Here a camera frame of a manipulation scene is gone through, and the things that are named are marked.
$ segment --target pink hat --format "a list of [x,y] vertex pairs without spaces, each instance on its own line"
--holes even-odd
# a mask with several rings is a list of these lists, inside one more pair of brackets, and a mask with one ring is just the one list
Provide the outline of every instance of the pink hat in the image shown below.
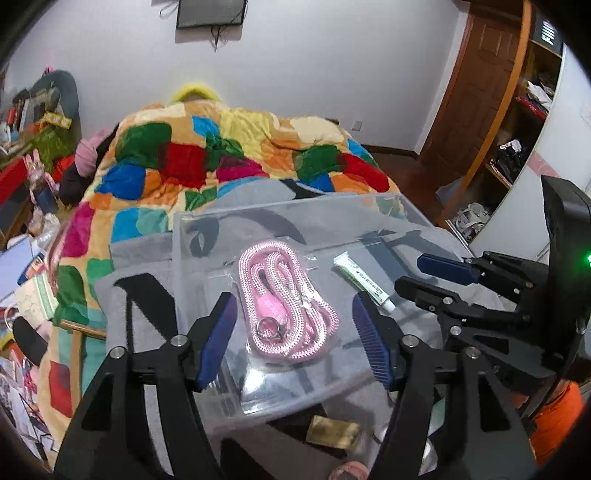
[[81,140],[76,148],[76,155],[74,156],[74,163],[76,170],[80,177],[92,177],[96,171],[96,147],[98,147],[111,132],[101,130],[96,135],[90,137],[88,140]]

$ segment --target blue gripper pad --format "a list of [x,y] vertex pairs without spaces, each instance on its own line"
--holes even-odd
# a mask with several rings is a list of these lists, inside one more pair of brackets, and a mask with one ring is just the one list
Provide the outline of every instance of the blue gripper pad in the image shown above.
[[448,260],[435,255],[423,254],[417,259],[418,269],[433,277],[449,280],[460,285],[478,283],[480,272],[468,264]]
[[217,322],[201,350],[201,366],[197,375],[197,386],[200,389],[206,388],[215,380],[228,348],[237,316],[236,297],[228,292],[222,293],[210,314],[210,317],[217,317]]
[[359,294],[353,298],[353,322],[361,338],[363,349],[368,357],[375,379],[386,390],[389,390],[394,382],[394,376],[390,368],[390,350],[384,344]]

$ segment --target red box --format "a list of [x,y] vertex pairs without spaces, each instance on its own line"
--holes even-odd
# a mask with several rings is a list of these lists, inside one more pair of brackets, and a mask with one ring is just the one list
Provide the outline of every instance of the red box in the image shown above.
[[8,167],[0,171],[0,205],[27,179],[27,167],[22,158],[14,160]]

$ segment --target gold card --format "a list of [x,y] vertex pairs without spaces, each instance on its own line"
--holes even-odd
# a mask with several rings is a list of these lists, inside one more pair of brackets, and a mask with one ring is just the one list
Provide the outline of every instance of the gold card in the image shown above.
[[361,438],[361,425],[314,415],[308,427],[306,441],[325,447],[351,450]]

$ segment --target white wall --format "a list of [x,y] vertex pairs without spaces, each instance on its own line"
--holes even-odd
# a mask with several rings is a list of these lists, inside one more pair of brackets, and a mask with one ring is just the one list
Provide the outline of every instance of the white wall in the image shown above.
[[241,38],[214,53],[209,29],[176,32],[163,5],[57,0],[16,49],[6,88],[31,86],[46,66],[70,71],[90,135],[204,82],[230,106],[346,129],[358,119],[360,142],[413,150],[463,31],[452,0],[250,0]]
[[[567,47],[556,96],[534,151],[558,176],[589,191],[591,82]],[[530,165],[531,157],[500,207],[470,244],[476,256],[492,250],[534,260],[544,252],[548,244],[544,198],[540,177]]]
[[441,81],[439,82],[439,87],[437,87],[437,90],[434,93],[431,108],[429,109],[429,113],[427,114],[427,118],[423,125],[423,129],[421,130],[421,133],[418,136],[417,144],[414,147],[414,151],[417,153],[421,153],[423,145],[427,140],[427,136],[431,131],[431,127],[433,126],[433,122],[435,121],[435,117],[437,116],[437,112],[439,111],[439,107],[443,100],[443,96],[445,95],[445,91],[447,90],[447,85],[449,84],[450,78],[452,78],[453,68],[454,66],[456,66],[457,54],[460,52],[460,46],[462,45],[462,39],[464,38],[464,30],[466,28],[466,21],[468,20],[470,3],[464,2],[462,0],[457,0],[456,5],[460,11],[460,14],[457,17],[456,31],[454,32],[452,38],[452,45],[449,49],[449,54],[447,56],[445,68],[443,69]]

